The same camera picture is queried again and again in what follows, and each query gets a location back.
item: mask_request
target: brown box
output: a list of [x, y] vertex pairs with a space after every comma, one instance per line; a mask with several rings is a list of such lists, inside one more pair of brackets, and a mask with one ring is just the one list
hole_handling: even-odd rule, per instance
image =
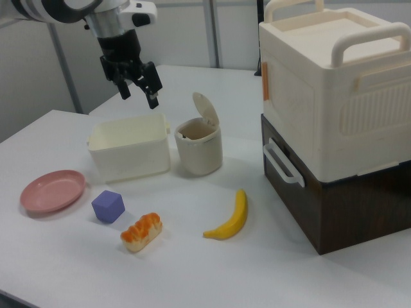
[[319, 182], [261, 115], [270, 139], [301, 173], [305, 187], [288, 184], [264, 156], [266, 177], [320, 255], [411, 227], [411, 161], [331, 183]]

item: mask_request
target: vented panel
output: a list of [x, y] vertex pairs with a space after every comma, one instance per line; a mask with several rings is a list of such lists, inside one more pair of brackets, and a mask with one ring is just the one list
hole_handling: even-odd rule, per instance
[[341, 109], [340, 131], [357, 135], [411, 122], [411, 83], [352, 97]]

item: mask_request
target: bread roll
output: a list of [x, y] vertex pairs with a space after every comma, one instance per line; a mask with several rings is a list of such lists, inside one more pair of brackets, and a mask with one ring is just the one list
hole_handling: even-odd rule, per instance
[[128, 250], [138, 252], [154, 239], [162, 230], [160, 216], [149, 213], [141, 216], [140, 220], [121, 233], [121, 240]]

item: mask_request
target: yellow banana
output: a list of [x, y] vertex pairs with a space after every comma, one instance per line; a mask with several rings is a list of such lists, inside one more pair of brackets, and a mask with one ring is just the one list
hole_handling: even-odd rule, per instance
[[247, 220], [247, 214], [247, 195], [243, 189], [240, 189], [236, 193], [236, 206], [231, 218], [218, 228], [205, 231], [203, 236], [208, 239], [228, 239], [229, 237], [236, 235], [241, 228], [243, 228], [243, 225]]

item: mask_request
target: white container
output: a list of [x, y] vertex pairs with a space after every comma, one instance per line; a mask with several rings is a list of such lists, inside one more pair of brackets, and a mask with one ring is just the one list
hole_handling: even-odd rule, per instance
[[259, 25], [264, 115], [321, 182], [411, 159], [411, 30], [358, 10]]
[[214, 106], [204, 95], [193, 93], [193, 100], [202, 117], [178, 126], [174, 137], [182, 165], [194, 175], [206, 175], [223, 162], [220, 122]]
[[106, 182], [163, 173], [170, 169], [169, 128], [163, 114], [97, 124], [88, 149]]

